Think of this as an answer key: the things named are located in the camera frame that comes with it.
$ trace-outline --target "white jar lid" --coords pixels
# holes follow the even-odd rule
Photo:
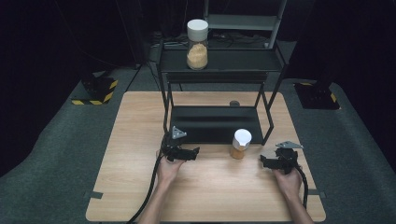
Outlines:
[[[187,23],[187,35],[192,41],[203,41],[207,39],[209,24],[203,20],[192,20]]]

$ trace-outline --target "hand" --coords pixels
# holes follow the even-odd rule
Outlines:
[[[300,186],[303,179],[300,173],[293,168],[287,175],[283,175],[279,170],[273,170],[279,189],[287,200],[299,199]]]
[[[184,162],[180,160],[169,161],[162,157],[157,171],[158,182],[171,184],[176,179],[178,170]]]

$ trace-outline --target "black metal shelf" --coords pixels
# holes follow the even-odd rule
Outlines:
[[[264,145],[274,129],[270,108],[287,64],[276,45],[272,49],[208,49],[206,68],[192,70],[187,66],[186,49],[165,49],[161,41],[157,71],[165,107],[164,130],[168,130],[168,111],[172,106],[170,127],[177,126],[188,133],[185,143],[231,144],[234,132],[244,128],[252,133],[251,143]],[[280,76],[267,102],[263,87],[269,72],[280,72]],[[167,90],[163,76],[167,78]],[[176,105],[172,97],[172,84],[181,83],[247,83],[261,86],[253,106],[186,106]],[[261,98],[270,126],[265,136],[262,136],[257,113]]]

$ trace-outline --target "black handheld controller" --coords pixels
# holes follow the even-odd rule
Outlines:
[[[163,135],[161,142],[161,153],[169,160],[195,161],[199,153],[199,147],[189,150],[181,147],[183,137],[187,136],[175,126],[172,132],[167,132]]]
[[[294,147],[302,147],[292,142],[284,142],[276,144],[279,147],[275,153],[277,159],[267,159],[263,155],[260,155],[260,161],[262,166],[270,169],[284,170],[285,175],[291,172],[293,167],[298,166],[297,158],[298,153],[293,150]]]

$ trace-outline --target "plastic container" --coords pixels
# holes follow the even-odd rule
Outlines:
[[[200,70],[207,65],[207,32],[209,25],[203,20],[192,20],[187,23],[189,48],[187,65],[193,70]]]

